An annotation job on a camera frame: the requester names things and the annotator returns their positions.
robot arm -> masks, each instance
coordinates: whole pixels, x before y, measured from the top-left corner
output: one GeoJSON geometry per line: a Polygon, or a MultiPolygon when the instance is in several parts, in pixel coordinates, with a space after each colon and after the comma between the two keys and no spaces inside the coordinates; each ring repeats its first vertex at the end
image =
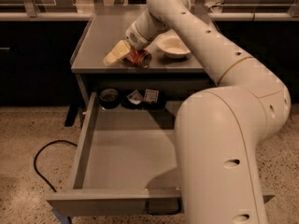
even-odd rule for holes
{"type": "Polygon", "coordinates": [[[256,145],[285,123],[291,99],[263,64],[196,18],[189,0],[147,0],[127,30],[134,49],[172,28],[218,86],[189,97],[176,119],[176,154],[188,224],[267,223],[256,145]]]}

open drawer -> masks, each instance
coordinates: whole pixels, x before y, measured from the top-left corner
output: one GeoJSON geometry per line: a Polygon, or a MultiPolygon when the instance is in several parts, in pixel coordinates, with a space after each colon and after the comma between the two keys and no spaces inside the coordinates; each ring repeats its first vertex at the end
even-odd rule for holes
{"type": "Polygon", "coordinates": [[[49,204],[65,217],[179,213],[174,121],[180,104],[105,110],[94,92],[68,190],[47,195],[49,204]]]}

power cord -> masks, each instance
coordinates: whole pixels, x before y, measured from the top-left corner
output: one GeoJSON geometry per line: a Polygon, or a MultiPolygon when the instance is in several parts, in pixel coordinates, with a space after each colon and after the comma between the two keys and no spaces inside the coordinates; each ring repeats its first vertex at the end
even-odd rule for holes
{"type": "MultiPolygon", "coordinates": [[[[43,146],[41,149],[39,149],[39,151],[36,153],[35,158],[34,158],[34,167],[35,167],[35,171],[36,171],[36,173],[37,173],[37,174],[38,174],[38,175],[39,175],[39,176],[40,176],[40,177],[41,177],[41,178],[42,178],[42,179],[49,185],[49,187],[50,187],[54,192],[57,192],[56,188],[49,182],[49,180],[48,180],[45,176],[43,176],[43,175],[38,171],[36,162],[37,162],[37,159],[38,159],[39,154],[40,154],[46,147],[49,147],[49,146],[54,145],[54,144],[56,144],[56,143],[67,143],[68,145],[71,145],[71,146],[74,146],[74,147],[77,146],[75,143],[70,142],[70,141],[67,141],[67,140],[64,140],[64,139],[62,139],[62,140],[55,140],[55,141],[52,141],[52,142],[46,144],[46,145],[43,146]]],[[[67,220],[68,220],[68,222],[69,222],[70,224],[72,223],[72,219],[71,219],[71,217],[67,217],[67,220]]]]}

terrazzo floor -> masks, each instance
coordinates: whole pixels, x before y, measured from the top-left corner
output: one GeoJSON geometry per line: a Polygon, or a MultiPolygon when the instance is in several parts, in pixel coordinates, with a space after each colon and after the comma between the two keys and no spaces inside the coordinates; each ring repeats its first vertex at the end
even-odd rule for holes
{"type": "MultiPolygon", "coordinates": [[[[34,156],[47,143],[66,139],[76,143],[78,118],[65,127],[67,107],[0,107],[0,223],[60,223],[45,201],[51,189],[34,171],[34,156]]],[[[257,147],[262,182],[276,196],[266,206],[270,224],[299,223],[299,104],[292,106],[283,129],[257,147]]],[[[76,148],[66,143],[47,147],[37,167],[58,191],[64,191],[76,148]]],[[[74,217],[73,223],[183,224],[171,217],[74,217]]]]}

black cabinet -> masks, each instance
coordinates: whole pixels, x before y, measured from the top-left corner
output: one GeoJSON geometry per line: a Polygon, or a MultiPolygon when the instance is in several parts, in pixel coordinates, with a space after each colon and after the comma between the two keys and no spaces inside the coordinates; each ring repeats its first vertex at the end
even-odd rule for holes
{"type": "Polygon", "coordinates": [[[299,102],[298,21],[218,21],[221,32],[276,74],[299,102]]]}
{"type": "Polygon", "coordinates": [[[70,58],[86,21],[0,22],[0,105],[70,105],[70,58]]]}

